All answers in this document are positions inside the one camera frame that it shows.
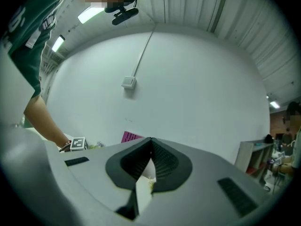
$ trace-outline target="shelving unit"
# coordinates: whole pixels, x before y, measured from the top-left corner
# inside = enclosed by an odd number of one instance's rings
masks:
[[[267,160],[272,155],[273,145],[266,144],[263,140],[241,142],[235,166],[259,182]]]

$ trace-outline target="green t-shirt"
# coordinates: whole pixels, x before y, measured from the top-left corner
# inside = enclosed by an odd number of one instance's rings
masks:
[[[301,165],[301,127],[297,133],[297,138],[293,146],[292,167],[299,168]]]
[[[56,12],[63,0],[27,0],[8,23],[1,39],[4,48],[35,92],[41,92],[41,54],[56,23]]]

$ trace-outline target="ceiling light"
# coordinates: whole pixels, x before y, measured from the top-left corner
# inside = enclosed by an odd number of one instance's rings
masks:
[[[104,11],[104,8],[88,7],[77,18],[82,24],[84,24],[86,21],[93,18],[95,15],[99,14],[102,11]]]
[[[280,106],[275,102],[275,101],[272,101],[271,103],[271,106],[274,107],[275,109],[279,109]]]
[[[57,40],[55,41],[54,45],[52,46],[52,50],[54,52],[56,52],[60,48],[60,46],[62,45],[62,43],[64,41],[65,41],[65,38],[62,35],[60,35],[60,37],[57,38]]]

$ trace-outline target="person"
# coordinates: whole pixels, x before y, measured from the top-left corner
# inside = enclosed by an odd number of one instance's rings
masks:
[[[296,141],[293,147],[293,154],[284,158],[282,165],[275,167],[273,171],[285,173],[286,180],[290,181],[301,163],[301,106],[297,102],[291,102],[284,114],[283,123],[297,131]]]
[[[123,0],[86,0],[86,2],[122,2]],[[56,13],[63,0],[27,0],[8,23],[1,43],[11,59],[34,88],[24,115],[47,140],[60,148],[69,143],[65,134],[52,120],[40,96],[39,71],[41,54],[55,28]]]
[[[291,144],[293,141],[293,136],[290,133],[290,129],[286,128],[286,133],[282,136],[282,145],[287,146]]]

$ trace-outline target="ceiling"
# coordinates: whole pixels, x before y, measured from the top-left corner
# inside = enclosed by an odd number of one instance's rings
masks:
[[[75,48],[112,30],[179,24],[211,32],[246,50],[257,65],[269,100],[277,101],[281,109],[301,96],[299,47],[272,0],[138,0],[139,14],[118,26],[111,24],[113,14],[104,12],[81,24],[77,17],[89,6],[82,0],[64,1],[44,57],[60,62]],[[54,55],[49,48],[60,34],[66,40]]]

